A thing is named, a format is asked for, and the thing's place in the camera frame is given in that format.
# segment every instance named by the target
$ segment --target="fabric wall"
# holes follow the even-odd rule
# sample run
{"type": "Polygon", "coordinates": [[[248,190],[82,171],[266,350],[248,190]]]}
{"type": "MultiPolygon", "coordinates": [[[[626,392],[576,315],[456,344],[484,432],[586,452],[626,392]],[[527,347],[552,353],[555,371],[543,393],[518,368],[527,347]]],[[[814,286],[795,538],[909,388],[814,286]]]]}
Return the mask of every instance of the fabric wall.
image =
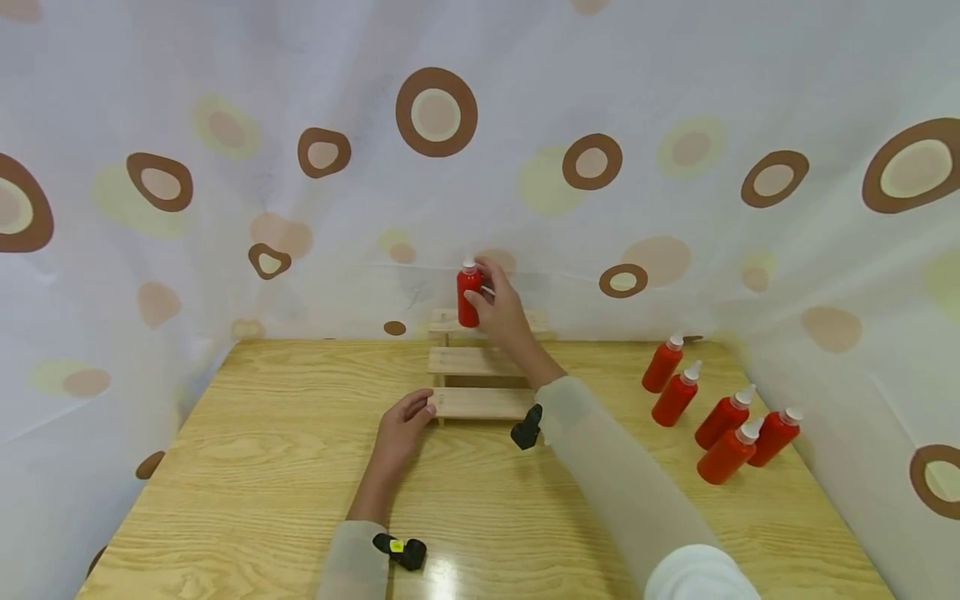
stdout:
{"type": "Polygon", "coordinates": [[[730,345],[895,593],[950,597],[958,31],[950,0],[0,0],[0,595],[71,597],[235,340],[421,337],[484,251],[566,339],[730,345]]]}

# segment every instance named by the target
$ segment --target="wooden table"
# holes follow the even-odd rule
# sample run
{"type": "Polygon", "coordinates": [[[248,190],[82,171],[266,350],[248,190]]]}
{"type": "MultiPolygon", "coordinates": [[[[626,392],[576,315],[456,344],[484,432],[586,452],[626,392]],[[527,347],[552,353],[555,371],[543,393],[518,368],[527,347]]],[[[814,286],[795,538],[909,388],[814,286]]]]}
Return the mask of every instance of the wooden table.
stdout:
{"type": "MultiPolygon", "coordinates": [[[[660,461],[766,599],[889,598],[890,592],[788,448],[722,487],[700,479],[693,431],[746,378],[720,346],[674,428],[650,418],[639,379],[654,345],[546,344],[660,461]]],[[[312,599],[380,414],[432,384],[427,342],[248,341],[182,428],[81,590],[117,598],[312,599]]],[[[755,415],[765,413],[755,400],[755,415]]],[[[429,548],[423,572],[392,569],[394,598],[628,598],[625,567],[579,490],[542,444],[505,423],[431,426],[391,531],[429,548]]]]}

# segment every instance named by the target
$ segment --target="wooden tiered stand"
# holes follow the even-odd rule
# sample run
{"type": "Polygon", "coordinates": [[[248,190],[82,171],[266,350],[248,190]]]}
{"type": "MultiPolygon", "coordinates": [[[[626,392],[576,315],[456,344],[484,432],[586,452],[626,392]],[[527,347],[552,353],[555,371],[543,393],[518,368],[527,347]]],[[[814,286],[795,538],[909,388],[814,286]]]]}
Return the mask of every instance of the wooden tiered stand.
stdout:
{"type": "MultiPolygon", "coordinates": [[[[527,322],[540,340],[553,339],[546,313],[526,310],[527,322]]],[[[497,348],[452,346],[451,341],[479,331],[462,327],[456,309],[438,308],[430,318],[430,337],[441,345],[430,349],[427,371],[434,375],[431,401],[437,419],[520,421],[534,404],[534,391],[514,363],[497,348]]]]}

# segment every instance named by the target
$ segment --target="black device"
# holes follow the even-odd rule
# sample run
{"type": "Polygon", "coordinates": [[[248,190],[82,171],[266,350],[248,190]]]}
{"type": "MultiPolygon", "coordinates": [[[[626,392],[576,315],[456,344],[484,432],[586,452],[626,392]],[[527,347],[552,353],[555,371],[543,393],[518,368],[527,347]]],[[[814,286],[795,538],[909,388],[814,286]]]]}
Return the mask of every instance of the black device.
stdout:
{"type": "Polygon", "coordinates": [[[373,546],[408,571],[422,568],[426,560],[426,544],[420,540],[402,541],[390,534],[376,534],[373,536],[373,546]]]}
{"type": "Polygon", "coordinates": [[[540,436],[540,418],[543,416],[543,407],[534,404],[527,411],[527,416],[510,430],[510,439],[521,450],[534,447],[537,437],[540,436]]]}

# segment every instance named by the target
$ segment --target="red plastic bottle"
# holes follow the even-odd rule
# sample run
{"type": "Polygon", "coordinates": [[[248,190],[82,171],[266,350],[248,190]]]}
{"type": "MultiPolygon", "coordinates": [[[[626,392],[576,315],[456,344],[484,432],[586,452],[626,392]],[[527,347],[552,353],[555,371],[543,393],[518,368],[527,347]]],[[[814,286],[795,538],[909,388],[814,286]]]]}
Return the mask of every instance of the red plastic bottle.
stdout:
{"type": "Polygon", "coordinates": [[[660,394],[660,399],[654,404],[654,410],[651,414],[654,420],[664,427],[673,427],[677,424],[677,419],[686,410],[686,406],[697,394],[697,379],[700,378],[700,365],[698,360],[686,371],[670,377],[670,381],[660,394]]]}
{"type": "Polygon", "coordinates": [[[727,396],[717,402],[704,422],[697,428],[697,432],[693,434],[693,439],[701,448],[709,450],[724,432],[736,429],[747,422],[750,416],[750,401],[754,398],[755,389],[756,385],[751,383],[733,396],[727,396]]]}
{"type": "Polygon", "coordinates": [[[793,442],[800,435],[800,421],[803,418],[804,411],[799,408],[787,408],[767,415],[760,428],[760,439],[756,441],[756,454],[750,459],[750,466],[763,467],[793,442]]]}
{"type": "Polygon", "coordinates": [[[697,472],[714,486],[724,483],[756,452],[763,419],[752,420],[725,432],[697,463],[697,472]]]}
{"type": "Polygon", "coordinates": [[[659,394],[670,380],[670,375],[677,369],[684,358],[684,336],[675,333],[670,339],[657,346],[650,366],[643,374],[643,389],[647,392],[659,394]]]}
{"type": "Polygon", "coordinates": [[[457,274],[457,321],[464,327],[476,327],[480,325],[480,315],[477,309],[473,308],[469,300],[464,297],[466,290],[473,290],[477,294],[483,286],[483,274],[477,269],[477,264],[472,256],[464,259],[464,268],[457,274]]]}

